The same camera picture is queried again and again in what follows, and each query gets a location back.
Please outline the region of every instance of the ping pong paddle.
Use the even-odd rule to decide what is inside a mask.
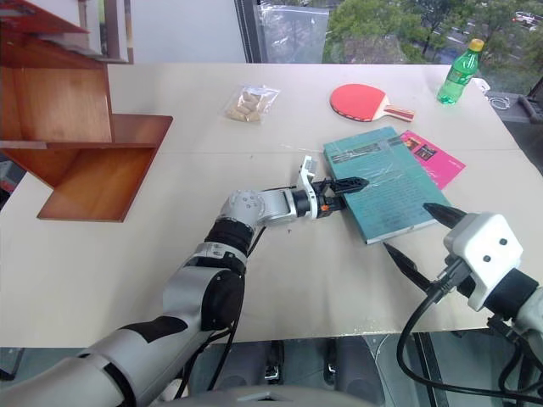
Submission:
[[[385,115],[412,121],[415,112],[392,106],[386,93],[376,87],[350,83],[338,87],[330,97],[332,109],[342,116],[357,121],[372,121]]]

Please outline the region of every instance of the teal book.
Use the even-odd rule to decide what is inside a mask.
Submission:
[[[425,202],[449,205],[392,127],[330,142],[324,154],[334,178],[370,182],[344,196],[367,244],[434,223]]]

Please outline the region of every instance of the book cover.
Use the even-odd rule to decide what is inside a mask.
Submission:
[[[400,138],[439,189],[445,188],[466,166],[412,131],[405,131]]]
[[[370,182],[345,195],[367,244],[434,223],[425,202],[449,205],[392,127],[330,142],[324,153],[335,178]]]

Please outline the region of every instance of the wooden paddle handle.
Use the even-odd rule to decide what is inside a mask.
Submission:
[[[415,117],[415,112],[412,110],[398,109],[391,104],[384,107],[384,112],[390,116],[394,116],[396,119],[404,121],[413,121],[413,118]]]

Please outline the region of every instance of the white wall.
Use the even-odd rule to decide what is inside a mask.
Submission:
[[[134,63],[245,62],[233,0],[132,0]]]
[[[27,0],[49,13],[58,15],[61,19],[73,25],[81,25],[79,21],[79,6],[77,0]]]

